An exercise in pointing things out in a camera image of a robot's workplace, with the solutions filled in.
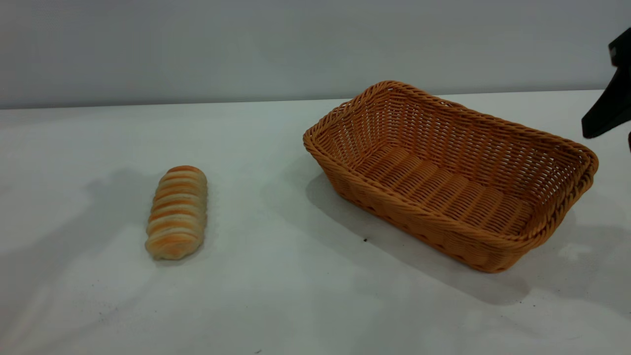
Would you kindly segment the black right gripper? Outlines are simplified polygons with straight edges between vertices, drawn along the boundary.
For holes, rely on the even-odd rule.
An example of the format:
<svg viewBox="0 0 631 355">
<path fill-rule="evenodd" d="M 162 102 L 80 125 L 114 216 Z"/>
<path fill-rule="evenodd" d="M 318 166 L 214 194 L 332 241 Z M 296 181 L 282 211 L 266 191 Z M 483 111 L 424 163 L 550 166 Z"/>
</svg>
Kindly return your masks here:
<svg viewBox="0 0 631 355">
<path fill-rule="evenodd" d="M 592 108 L 582 117 L 582 136 L 595 139 L 631 119 L 631 28 L 608 45 L 609 58 L 617 67 L 613 78 Z"/>
</svg>

